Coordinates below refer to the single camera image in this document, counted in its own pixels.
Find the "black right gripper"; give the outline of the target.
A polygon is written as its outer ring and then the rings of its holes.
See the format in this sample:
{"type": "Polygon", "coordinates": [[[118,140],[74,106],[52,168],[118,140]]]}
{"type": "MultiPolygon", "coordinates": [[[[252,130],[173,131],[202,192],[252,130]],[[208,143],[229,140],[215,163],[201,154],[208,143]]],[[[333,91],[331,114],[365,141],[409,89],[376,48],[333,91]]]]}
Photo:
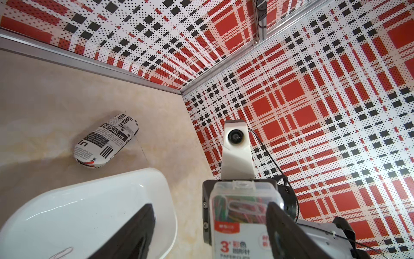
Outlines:
{"type": "MultiPolygon", "coordinates": [[[[298,200],[294,190],[287,184],[287,177],[276,177],[276,179],[255,179],[254,182],[268,182],[274,186],[279,192],[284,201],[284,211],[293,220],[298,216],[298,200]]],[[[222,180],[206,180],[202,184],[202,217],[203,217],[203,240],[204,243],[211,246],[211,228],[210,228],[210,216],[209,216],[209,198],[210,194],[217,182],[222,180]]]]}

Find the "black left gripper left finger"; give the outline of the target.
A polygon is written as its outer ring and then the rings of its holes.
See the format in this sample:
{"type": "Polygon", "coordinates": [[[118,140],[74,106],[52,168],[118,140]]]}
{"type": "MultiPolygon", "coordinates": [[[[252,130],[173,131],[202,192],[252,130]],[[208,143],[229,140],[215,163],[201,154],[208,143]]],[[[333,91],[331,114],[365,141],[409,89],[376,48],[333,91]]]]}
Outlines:
{"type": "Polygon", "coordinates": [[[135,213],[91,259],[145,259],[155,229],[152,204],[145,204],[135,213]]]}

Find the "clear paper clip box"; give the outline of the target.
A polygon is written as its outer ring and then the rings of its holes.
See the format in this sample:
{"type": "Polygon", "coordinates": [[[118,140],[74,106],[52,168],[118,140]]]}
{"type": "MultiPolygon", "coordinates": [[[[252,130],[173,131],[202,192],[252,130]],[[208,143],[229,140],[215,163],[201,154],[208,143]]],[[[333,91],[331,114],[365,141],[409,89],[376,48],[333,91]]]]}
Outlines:
{"type": "Polygon", "coordinates": [[[284,201],[269,182],[220,181],[209,197],[212,257],[214,259],[271,259],[266,227],[269,203],[284,201]]]}

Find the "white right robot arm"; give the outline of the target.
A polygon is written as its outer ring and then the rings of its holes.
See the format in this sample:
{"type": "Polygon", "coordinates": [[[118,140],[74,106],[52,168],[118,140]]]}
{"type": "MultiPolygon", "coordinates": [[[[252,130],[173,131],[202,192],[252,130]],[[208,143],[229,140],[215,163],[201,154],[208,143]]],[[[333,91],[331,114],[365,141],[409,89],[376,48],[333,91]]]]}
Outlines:
{"type": "Polygon", "coordinates": [[[346,219],[299,220],[292,188],[275,179],[203,182],[204,241],[215,259],[367,259],[346,219]]]}

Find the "white plastic storage box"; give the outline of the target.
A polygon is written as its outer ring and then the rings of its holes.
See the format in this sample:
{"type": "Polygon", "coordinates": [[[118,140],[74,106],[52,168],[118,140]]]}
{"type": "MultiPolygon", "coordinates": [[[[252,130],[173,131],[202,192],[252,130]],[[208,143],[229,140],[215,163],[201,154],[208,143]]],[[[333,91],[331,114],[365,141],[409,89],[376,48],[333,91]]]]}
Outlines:
{"type": "Polygon", "coordinates": [[[1,229],[3,259],[86,259],[149,209],[141,221],[149,259],[162,259],[177,237],[177,216],[165,176],[145,168],[41,194],[1,229]]]}

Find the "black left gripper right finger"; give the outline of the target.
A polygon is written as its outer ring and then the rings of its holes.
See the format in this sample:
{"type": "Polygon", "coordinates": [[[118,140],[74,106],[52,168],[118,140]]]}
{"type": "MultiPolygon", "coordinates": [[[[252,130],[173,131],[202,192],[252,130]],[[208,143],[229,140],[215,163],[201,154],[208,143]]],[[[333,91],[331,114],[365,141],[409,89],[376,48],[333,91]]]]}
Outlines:
{"type": "Polygon", "coordinates": [[[323,251],[285,212],[274,202],[266,210],[266,228],[275,259],[328,259],[323,251]]]}

